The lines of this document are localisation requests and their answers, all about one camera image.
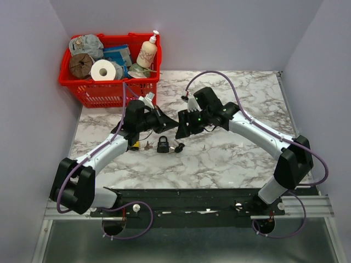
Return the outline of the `black padlock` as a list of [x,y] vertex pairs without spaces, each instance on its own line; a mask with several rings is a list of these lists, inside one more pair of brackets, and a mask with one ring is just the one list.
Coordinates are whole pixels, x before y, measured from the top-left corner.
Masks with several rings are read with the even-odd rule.
[[169,142],[166,136],[160,136],[157,143],[157,153],[169,153]]

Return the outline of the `yellow padlock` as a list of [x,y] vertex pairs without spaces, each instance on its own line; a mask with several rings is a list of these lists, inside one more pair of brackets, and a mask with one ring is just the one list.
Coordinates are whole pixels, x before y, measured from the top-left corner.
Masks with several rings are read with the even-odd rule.
[[140,141],[137,141],[135,144],[133,144],[133,145],[130,147],[130,150],[131,150],[131,151],[139,151],[139,150],[140,150]]

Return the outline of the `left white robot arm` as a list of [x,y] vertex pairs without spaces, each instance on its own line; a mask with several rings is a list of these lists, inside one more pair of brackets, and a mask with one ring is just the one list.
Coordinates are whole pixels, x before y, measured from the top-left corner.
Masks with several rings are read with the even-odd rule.
[[59,213],[83,214],[90,208],[102,208],[109,216],[121,212],[116,191],[95,184],[97,175],[116,157],[126,153],[139,140],[139,134],[152,130],[156,134],[178,126],[158,106],[132,100],[123,109],[118,125],[97,147],[77,158],[64,158],[58,166],[50,191]]

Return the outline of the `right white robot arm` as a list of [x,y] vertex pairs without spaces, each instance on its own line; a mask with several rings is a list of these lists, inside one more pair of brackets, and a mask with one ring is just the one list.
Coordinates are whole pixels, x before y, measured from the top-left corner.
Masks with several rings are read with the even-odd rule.
[[178,121],[176,139],[201,133],[206,126],[213,125],[245,137],[277,160],[273,177],[252,201],[253,210],[260,215],[270,211],[272,203],[293,190],[314,166],[307,138],[280,133],[256,121],[233,102],[222,104],[210,87],[200,89],[188,99],[187,109],[178,112]]

